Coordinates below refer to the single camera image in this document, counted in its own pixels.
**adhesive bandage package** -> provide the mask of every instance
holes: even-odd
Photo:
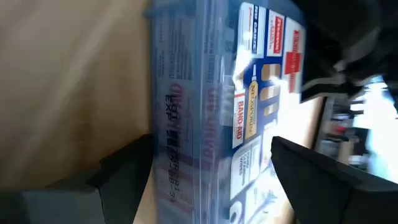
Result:
[[[281,110],[300,102],[305,23],[290,0],[153,0],[158,220],[273,223]]]

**wooden table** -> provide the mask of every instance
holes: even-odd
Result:
[[[43,187],[150,132],[147,5],[0,2],[0,187]],[[317,107],[285,137],[309,146]],[[155,219],[152,173],[134,223]]]

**first aid kit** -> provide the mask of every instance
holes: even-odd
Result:
[[[305,20],[289,0],[153,0],[159,223],[267,223],[286,201],[271,162],[300,103]]]

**red cross symbol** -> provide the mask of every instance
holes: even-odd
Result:
[[[293,51],[286,52],[285,61],[285,75],[290,75],[289,78],[289,93],[294,91],[296,73],[300,70],[301,54],[297,53],[300,40],[300,31],[293,32]]]

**clear plastic case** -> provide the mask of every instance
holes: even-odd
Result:
[[[153,0],[147,13],[159,223],[270,220],[285,198],[271,139],[300,101],[303,15],[289,0]]]

